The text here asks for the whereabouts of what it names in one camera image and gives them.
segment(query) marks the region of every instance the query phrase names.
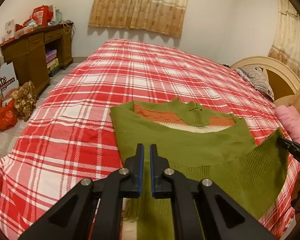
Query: stack of boxes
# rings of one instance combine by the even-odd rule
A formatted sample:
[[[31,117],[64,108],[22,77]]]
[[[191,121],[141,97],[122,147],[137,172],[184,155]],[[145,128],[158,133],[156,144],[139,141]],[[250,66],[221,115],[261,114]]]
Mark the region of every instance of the stack of boxes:
[[[59,60],[57,58],[57,50],[48,50],[46,51],[46,60],[49,76],[53,77],[59,69]]]

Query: metal screw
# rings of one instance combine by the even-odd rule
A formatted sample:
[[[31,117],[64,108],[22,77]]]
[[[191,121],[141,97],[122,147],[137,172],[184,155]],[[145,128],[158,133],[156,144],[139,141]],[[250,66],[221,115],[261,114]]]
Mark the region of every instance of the metal screw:
[[[202,184],[206,187],[210,187],[212,185],[212,180],[211,179],[203,179]]]
[[[166,174],[166,175],[170,176],[170,175],[173,175],[173,173],[174,173],[174,169],[167,168],[164,170],[164,174]]]
[[[129,169],[127,169],[127,168],[121,168],[121,169],[119,170],[119,173],[120,173],[121,175],[127,175],[127,174],[129,173]]]
[[[90,183],[91,183],[91,179],[89,178],[84,178],[81,180],[81,185],[88,186],[90,185]]]

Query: white sign board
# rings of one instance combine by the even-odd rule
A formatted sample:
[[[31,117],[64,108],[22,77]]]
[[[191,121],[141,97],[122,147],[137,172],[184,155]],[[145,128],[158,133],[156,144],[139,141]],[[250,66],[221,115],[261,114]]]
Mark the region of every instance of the white sign board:
[[[3,97],[14,88],[19,87],[19,81],[17,80],[16,73],[14,72],[13,63],[4,63],[0,67],[0,90]]]

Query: red plaid bedsheet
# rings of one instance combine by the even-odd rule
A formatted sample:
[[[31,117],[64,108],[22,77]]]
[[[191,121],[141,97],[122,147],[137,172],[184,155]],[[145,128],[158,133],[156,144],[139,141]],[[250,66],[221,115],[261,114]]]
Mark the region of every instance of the red plaid bedsheet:
[[[104,178],[122,166],[110,107],[175,97],[244,117],[257,144],[281,127],[274,105],[234,70],[177,49],[108,41],[57,85],[33,112],[13,151],[0,160],[5,235],[17,239],[82,178]],[[276,223],[290,206],[299,169],[290,156],[282,191],[260,219],[277,237],[294,213],[291,208]]]

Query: desk drawer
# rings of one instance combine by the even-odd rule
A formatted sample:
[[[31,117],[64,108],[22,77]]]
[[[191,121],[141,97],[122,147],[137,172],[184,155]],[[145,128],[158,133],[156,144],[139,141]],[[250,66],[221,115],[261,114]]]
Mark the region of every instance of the desk drawer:
[[[38,47],[44,46],[43,33],[29,37],[29,50],[33,51]]]
[[[44,43],[47,44],[61,38],[63,30],[56,30],[44,34]]]
[[[5,61],[26,55],[29,53],[28,39],[20,39],[16,43],[6,47],[2,50],[2,55]]]

